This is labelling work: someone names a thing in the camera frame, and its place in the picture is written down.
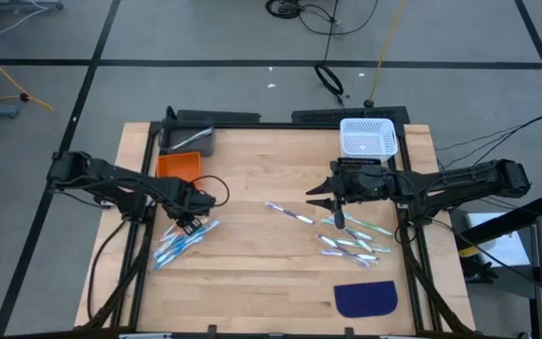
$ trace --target yellow cable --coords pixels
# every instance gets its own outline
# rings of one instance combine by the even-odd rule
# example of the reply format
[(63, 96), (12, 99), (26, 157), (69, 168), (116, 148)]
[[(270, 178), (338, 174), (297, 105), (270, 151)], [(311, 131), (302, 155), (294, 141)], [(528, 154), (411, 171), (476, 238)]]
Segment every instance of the yellow cable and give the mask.
[[(39, 105), (42, 105), (42, 106), (46, 107), (47, 109), (51, 110), (52, 112), (54, 111), (54, 108), (51, 107), (49, 104), (43, 102), (42, 100), (37, 99), (37, 97), (30, 94), (28, 92), (28, 90), (26, 90), (22, 86), (20, 86), (11, 76), (9, 76), (9, 74), (3, 68), (1, 68), (1, 66), (0, 66), (0, 72), (1, 72), (1, 74), (3, 74), (9, 80), (9, 82), (12, 85), (14, 85), (16, 87), (16, 89), (18, 89), (22, 93), (25, 93), (28, 96), (28, 99), (34, 101), (35, 103), (37, 103)], [(9, 96), (5, 96), (5, 97), (1, 97), (0, 101), (7, 100), (7, 99), (16, 99), (16, 98), (18, 98), (18, 96), (9, 95)]]
[(401, 0), (399, 2), (399, 8), (396, 10), (396, 16), (394, 17), (394, 20), (392, 21), (391, 31), (388, 33), (386, 42), (384, 42), (384, 46), (382, 47), (382, 53), (380, 54), (380, 59), (377, 62), (377, 68), (375, 69), (374, 86), (372, 87), (372, 94), (369, 96), (370, 101), (374, 100), (375, 89), (377, 88), (377, 83), (380, 78), (380, 72), (382, 71), (382, 62), (384, 61), (384, 57), (386, 56), (386, 52), (388, 51), (388, 46), (391, 44), (391, 39), (392, 39), (392, 35), (394, 34), (394, 29), (396, 28), (396, 26), (399, 24), (399, 21), (401, 20), (401, 14), (403, 13), (405, 2), (406, 0)]

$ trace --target wooden table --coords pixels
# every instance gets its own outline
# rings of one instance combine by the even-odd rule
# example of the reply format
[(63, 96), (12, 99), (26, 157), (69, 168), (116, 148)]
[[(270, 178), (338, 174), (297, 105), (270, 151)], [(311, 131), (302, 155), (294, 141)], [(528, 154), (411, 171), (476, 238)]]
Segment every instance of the wooden table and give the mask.
[[(117, 165), (140, 170), (148, 128), (146, 122), (125, 124)], [(403, 253), (392, 237), (361, 229), (378, 244), (392, 247), (392, 253), (379, 254), (379, 266), (363, 269), (343, 258), (320, 254), (325, 246), (316, 236), (337, 237), (337, 230), (321, 222), (311, 226), (287, 218), (263, 204), (276, 202), (317, 221), (328, 217), (327, 210), (305, 203), (305, 191), (329, 175), (329, 161), (340, 154), (338, 133), (217, 130), (215, 155), (203, 158), (202, 167), (205, 174), (219, 176), (231, 189), (230, 201), (211, 213), (211, 218), (222, 222), (203, 243), (163, 269), (152, 271), (149, 263), (137, 329), (206, 332), (214, 324), (219, 332), (233, 333), (340, 334), (352, 327), (356, 334), (415, 334)], [(406, 140), (414, 170), (438, 170), (428, 126), (407, 125)], [(154, 171), (155, 159), (151, 174)], [(225, 199), (221, 184), (214, 180), (201, 184), (219, 201)], [(390, 201), (347, 205), (344, 210), (389, 230), (397, 224)], [(438, 218), (448, 222), (446, 215)], [(119, 221), (118, 211), (103, 212), (94, 253)], [(171, 223), (159, 209), (151, 250), (160, 246), (157, 240)], [(438, 225), (426, 226), (424, 231), (435, 286), (463, 323), (474, 328), (453, 234)], [(95, 308), (117, 284), (127, 232), (125, 228), (107, 245), (97, 266)], [(394, 312), (364, 318), (345, 318), (338, 313), (334, 285), (380, 281), (396, 284), (399, 300)], [(121, 324), (128, 319), (133, 288), (129, 290)], [(77, 325), (87, 321), (86, 291), (87, 281)], [(421, 300), (427, 305), (424, 293)], [(426, 306), (422, 313), (427, 315)], [(430, 329), (429, 316), (424, 323)]]

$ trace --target white basket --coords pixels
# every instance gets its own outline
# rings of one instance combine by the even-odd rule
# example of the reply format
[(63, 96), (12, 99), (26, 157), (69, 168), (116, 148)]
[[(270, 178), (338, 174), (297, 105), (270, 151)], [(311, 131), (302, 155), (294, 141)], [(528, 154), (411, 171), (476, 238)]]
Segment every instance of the white basket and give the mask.
[(398, 150), (394, 124), (388, 119), (342, 119), (340, 152), (342, 157), (388, 161)]

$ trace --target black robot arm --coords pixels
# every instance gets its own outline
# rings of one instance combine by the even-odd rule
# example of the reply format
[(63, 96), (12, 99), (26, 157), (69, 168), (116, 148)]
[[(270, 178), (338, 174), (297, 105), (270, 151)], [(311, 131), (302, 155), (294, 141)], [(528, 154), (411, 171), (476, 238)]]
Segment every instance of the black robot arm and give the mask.
[(84, 189), (96, 202), (112, 202), (123, 219), (140, 222), (152, 200), (187, 234), (200, 226), (196, 216), (207, 216), (216, 199), (179, 178), (152, 178), (111, 165), (83, 152), (54, 153), (47, 180), (53, 189)]
[(330, 163), (330, 168), (332, 176), (307, 195), (333, 193), (335, 199), (307, 202), (334, 213), (338, 228), (344, 227), (342, 205), (347, 203), (391, 199), (406, 204), (409, 220), (424, 225), (442, 209), (489, 195), (519, 198), (530, 189), (522, 165), (509, 160), (429, 174), (390, 170), (381, 165), (343, 167), (336, 161)]

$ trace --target blue towel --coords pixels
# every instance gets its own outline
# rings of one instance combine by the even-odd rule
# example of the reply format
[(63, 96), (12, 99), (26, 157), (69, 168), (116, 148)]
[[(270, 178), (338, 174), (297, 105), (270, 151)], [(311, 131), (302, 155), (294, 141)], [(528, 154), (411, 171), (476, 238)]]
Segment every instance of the blue towel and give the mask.
[(334, 286), (338, 312), (345, 317), (388, 315), (398, 298), (394, 282), (367, 282)]

